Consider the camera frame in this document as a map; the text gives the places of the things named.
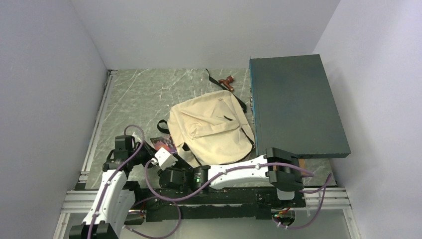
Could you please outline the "blue Jane Eyre book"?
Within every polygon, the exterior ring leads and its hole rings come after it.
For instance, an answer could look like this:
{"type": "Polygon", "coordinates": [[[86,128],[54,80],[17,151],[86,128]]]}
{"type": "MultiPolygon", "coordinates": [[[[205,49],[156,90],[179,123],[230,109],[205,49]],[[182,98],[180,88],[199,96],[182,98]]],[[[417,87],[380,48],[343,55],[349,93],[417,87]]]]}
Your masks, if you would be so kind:
{"type": "Polygon", "coordinates": [[[159,150],[160,148],[164,148],[171,154],[177,153],[173,139],[169,135],[150,138],[150,141],[156,150],[159,150]]]}

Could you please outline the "beige canvas backpack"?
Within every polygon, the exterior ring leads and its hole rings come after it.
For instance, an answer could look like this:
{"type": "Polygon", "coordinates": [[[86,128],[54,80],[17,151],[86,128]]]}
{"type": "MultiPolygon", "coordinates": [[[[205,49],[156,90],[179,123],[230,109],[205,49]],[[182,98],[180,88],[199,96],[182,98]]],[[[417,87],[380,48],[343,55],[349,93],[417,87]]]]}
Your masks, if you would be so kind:
{"type": "Polygon", "coordinates": [[[246,103],[212,76],[209,81],[221,90],[172,106],[169,118],[157,123],[192,167],[242,162],[255,148],[246,103]]]}

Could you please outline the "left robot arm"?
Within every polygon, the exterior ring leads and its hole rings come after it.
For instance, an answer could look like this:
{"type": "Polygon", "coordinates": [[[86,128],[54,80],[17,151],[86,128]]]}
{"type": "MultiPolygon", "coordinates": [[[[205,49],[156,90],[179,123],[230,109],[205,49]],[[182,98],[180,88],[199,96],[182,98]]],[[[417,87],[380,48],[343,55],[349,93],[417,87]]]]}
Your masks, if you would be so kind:
{"type": "Polygon", "coordinates": [[[72,226],[71,239],[117,239],[130,209],[142,205],[137,181],[128,177],[134,166],[145,165],[157,150],[134,136],[120,135],[114,140],[105,163],[101,185],[88,214],[80,225],[72,226]]]}

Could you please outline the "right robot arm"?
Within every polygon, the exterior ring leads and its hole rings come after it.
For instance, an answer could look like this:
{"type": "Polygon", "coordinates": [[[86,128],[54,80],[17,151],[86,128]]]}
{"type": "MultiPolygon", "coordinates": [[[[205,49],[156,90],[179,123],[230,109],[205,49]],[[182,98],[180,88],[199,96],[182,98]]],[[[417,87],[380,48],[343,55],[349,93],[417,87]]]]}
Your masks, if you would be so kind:
{"type": "Polygon", "coordinates": [[[285,207],[293,201],[295,192],[304,189],[302,173],[313,176],[313,173],[299,166],[299,158],[295,154],[278,148],[267,148],[264,155],[228,165],[201,165],[184,170],[176,161],[171,166],[169,163],[169,158],[158,163],[162,170],[160,186],[175,190],[187,187],[191,190],[190,194],[179,198],[161,197],[173,202],[190,199],[206,192],[208,188],[221,190],[237,184],[268,182],[276,188],[276,204],[285,207]]]}

